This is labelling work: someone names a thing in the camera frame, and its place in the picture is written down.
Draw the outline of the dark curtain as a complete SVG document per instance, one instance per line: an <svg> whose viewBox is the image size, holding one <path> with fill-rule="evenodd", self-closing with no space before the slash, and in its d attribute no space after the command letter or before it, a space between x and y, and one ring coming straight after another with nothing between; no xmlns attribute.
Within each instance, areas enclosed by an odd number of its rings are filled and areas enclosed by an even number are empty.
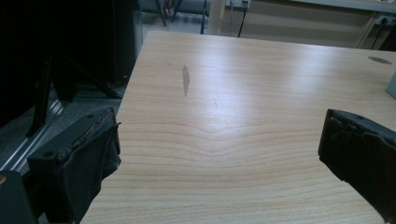
<svg viewBox="0 0 396 224"><path fill-rule="evenodd" d="M136 0L0 0L0 128L35 107L50 55L107 85L129 76L136 9ZM74 96L76 82L91 83L67 64L63 72Z"/></svg>

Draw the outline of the white desk leg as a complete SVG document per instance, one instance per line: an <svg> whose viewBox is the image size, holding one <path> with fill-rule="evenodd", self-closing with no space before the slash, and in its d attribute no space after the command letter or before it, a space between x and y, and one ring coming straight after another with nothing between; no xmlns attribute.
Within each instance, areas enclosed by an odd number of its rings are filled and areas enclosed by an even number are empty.
<svg viewBox="0 0 396 224"><path fill-rule="evenodd" d="M209 35L220 35L225 3L226 0L211 0L207 28Z"/></svg>

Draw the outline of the black metal stand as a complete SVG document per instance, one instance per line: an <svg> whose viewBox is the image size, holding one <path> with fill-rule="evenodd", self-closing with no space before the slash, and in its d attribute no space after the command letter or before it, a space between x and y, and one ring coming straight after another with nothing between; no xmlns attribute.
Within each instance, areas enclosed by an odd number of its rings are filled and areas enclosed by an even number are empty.
<svg viewBox="0 0 396 224"><path fill-rule="evenodd" d="M76 70L79 75L87 78L107 97L113 99L120 99L122 97L121 93L112 90L105 82L102 82L98 78L94 77L88 72L87 69L83 68L67 55L50 55L44 63L44 70L38 84L38 96L35 103L35 113L32 125L26 134L27 137L33 136L46 123L51 83L55 83L55 90L58 94L58 98L61 101L72 101L74 99L74 95L71 93L70 83L68 83L64 77L63 68L65 64Z"/></svg>

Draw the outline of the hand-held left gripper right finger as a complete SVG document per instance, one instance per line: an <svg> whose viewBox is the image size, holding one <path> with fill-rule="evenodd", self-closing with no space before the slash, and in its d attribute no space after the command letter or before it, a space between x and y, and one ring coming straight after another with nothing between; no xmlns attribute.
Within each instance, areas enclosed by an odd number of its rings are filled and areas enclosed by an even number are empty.
<svg viewBox="0 0 396 224"><path fill-rule="evenodd" d="M363 116L327 111L318 157L388 224L396 224L396 132Z"/></svg>

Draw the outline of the pale blue box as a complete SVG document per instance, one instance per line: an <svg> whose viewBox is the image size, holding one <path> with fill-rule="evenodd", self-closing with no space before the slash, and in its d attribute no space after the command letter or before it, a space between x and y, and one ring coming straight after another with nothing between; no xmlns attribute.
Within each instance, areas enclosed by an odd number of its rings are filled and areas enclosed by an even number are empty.
<svg viewBox="0 0 396 224"><path fill-rule="evenodd" d="M386 93L396 100L396 71L393 73L386 87Z"/></svg>

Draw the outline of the black tripod leg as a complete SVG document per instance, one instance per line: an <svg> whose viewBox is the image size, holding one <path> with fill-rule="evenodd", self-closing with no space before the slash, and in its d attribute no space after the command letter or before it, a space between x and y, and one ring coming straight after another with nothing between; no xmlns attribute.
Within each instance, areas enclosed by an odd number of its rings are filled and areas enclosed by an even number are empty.
<svg viewBox="0 0 396 224"><path fill-rule="evenodd" d="M165 0L154 0L156 7L160 13L163 25L166 25L166 15L165 15Z"/></svg>
<svg viewBox="0 0 396 224"><path fill-rule="evenodd" d="M201 35L205 33L205 18L208 15L208 6L209 6L208 0L204 0L202 18L201 18L201 28L200 28Z"/></svg>

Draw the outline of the white wall socket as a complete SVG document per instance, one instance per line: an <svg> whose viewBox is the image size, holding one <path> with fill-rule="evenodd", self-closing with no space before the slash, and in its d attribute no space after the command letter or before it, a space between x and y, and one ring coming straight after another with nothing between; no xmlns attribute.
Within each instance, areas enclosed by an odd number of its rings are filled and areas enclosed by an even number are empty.
<svg viewBox="0 0 396 224"><path fill-rule="evenodd" d="M376 21L376 25L386 25L386 26L394 26L396 24L396 18L391 16L379 16Z"/></svg>

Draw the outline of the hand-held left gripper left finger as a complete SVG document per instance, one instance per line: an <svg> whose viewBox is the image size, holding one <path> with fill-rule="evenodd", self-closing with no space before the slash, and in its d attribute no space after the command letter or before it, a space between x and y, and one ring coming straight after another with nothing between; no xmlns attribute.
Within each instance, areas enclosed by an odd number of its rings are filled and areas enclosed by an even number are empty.
<svg viewBox="0 0 396 224"><path fill-rule="evenodd" d="M119 126L112 107L94 111L28 157L48 221L78 224L84 218L102 181L120 166Z"/></svg>

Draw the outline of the aluminium floor rail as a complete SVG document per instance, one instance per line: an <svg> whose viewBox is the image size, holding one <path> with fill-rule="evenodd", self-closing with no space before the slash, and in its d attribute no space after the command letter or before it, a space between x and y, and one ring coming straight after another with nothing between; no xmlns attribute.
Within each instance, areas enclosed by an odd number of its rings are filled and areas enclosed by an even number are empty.
<svg viewBox="0 0 396 224"><path fill-rule="evenodd" d="M46 123L32 136L24 138L17 149L0 166L0 171L10 170L21 172L26 166L27 158L42 145L43 140L50 133L51 125L62 115L67 106L68 103L55 100L49 107Z"/></svg>

